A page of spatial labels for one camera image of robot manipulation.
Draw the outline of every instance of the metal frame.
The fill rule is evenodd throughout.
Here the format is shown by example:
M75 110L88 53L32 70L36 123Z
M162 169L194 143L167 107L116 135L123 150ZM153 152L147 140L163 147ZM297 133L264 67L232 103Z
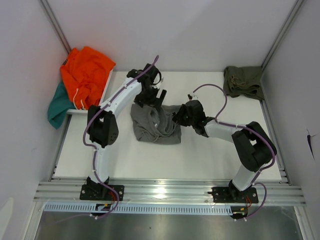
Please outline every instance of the metal frame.
M275 39L270 51L268 52L265 60L262 63L264 70L270 59L279 48L281 42L285 38L288 30L296 19L299 11L306 0L297 0L283 24L277 38ZM39 0L45 14L48 17L54 31L56 32L59 40L61 41L65 51L69 53L71 47L48 3L48 0ZM294 206L301 232L305 239L314 239L308 216L306 213L306 202L303 196L302 189L299 186L292 186L285 171L285 163L279 143L277 140L276 132L274 130L270 113L265 101L261 102L261 108L265 117L267 128L270 133L270 138L278 149L277 162L282 180L280 182L268 181L264 182L268 195L266 199L266 206ZM62 150L62 146L68 131L70 117L67 119L65 127L62 131L59 147L54 158L54 164L51 171L50 179L48 181L40 182L34 197L34 210L30 218L29 226L25 234L25 240L33 240L36 236L42 212L48 211L49 206L53 203L58 204L57 211L63 210L65 206L76 206L73 210L78 211L77 206L95 204L95 201L82 201L79 199L81 186L85 183L83 178L56 178L54 177L55 168L58 164L58 159ZM169 179L110 179L112 185L124 185L124 199L121 206L140 206L152 207L163 206L164 208L176 208L184 206L190 211L196 211L200 208L227 208L229 206L236 206L237 204L222 204L213 203L213 198L208 192L215 186L227 186L226 180L169 180ZM264 189L256 186L259 196L264 195ZM137 213L137 210L131 210L130 213Z
M270 48L268 54L266 55L263 63L262 63L262 71L264 71L268 65L268 63L270 62L271 58L273 57L273 55L275 54L275 52L277 51L277 49L280 47L282 41L285 39L288 31L290 30L291 26L293 25L295 19L297 18L300 10L302 9L304 3L307 0L296 0L288 17L286 18L280 32L278 33L278 35L276 36L272 47Z
M288 183L286 172L281 170L281 182L267 181L266 206L305 206L305 198L299 186ZM81 187L85 183L81 178L52 179L40 182L34 201L64 203L101 203L108 201L80 200ZM111 185L124 185L123 204L165 204L165 205L213 205L213 198L208 192L212 187L228 186L226 180L169 180L169 179L125 179L111 178ZM265 191L255 186L259 196ZM214 205L241 206L237 203L215 203Z

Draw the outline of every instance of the white enclosure wall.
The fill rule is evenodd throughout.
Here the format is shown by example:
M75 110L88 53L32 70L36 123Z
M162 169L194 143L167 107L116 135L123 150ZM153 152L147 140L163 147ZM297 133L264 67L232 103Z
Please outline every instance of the white enclosure wall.
M3 239L18 240L61 135L47 109L66 52L36 0L1 1L0 22L0 206L14 198Z
M218 71L261 65L296 0L50 0L72 48L91 46L116 71Z
M292 184L302 187L316 239L320 238L319 11L320 1L306 1L262 79L286 170Z

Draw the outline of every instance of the orange garment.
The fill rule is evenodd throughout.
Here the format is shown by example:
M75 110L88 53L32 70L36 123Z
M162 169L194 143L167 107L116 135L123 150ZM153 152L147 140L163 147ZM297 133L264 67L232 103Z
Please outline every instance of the orange garment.
M115 65L111 59L88 46L81 51L72 49L60 72L69 100L77 109L99 105L109 73Z

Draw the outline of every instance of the reflective metal surface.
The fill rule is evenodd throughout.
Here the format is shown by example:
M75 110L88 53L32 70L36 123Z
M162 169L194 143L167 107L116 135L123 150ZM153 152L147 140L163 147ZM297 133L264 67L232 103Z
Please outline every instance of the reflective metal surface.
M94 220L44 212L36 240L302 240L293 207L264 207L247 222L229 216L111 214Z

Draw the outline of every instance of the white platform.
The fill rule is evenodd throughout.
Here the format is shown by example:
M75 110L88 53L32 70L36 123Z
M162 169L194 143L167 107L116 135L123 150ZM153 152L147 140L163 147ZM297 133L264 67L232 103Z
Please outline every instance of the white platform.
M106 98L124 81L127 72L114 72ZM223 86L222 72L162 72L167 90L164 105L181 105L188 101L187 94L206 83ZM197 91L207 116L214 117L224 104L224 95L214 87ZM181 144L158 145L136 140L128 105L117 119L119 137L112 145L109 160L112 178L230 180L241 163L235 146L221 139L197 135L192 127L182 127ZM228 97L228 104L219 119L248 124L256 121L267 131L260 102L239 96ZM55 177L84 177L92 170L93 150L82 143L87 123L86 115L73 115L59 157ZM259 180L281 180L278 165L262 172Z

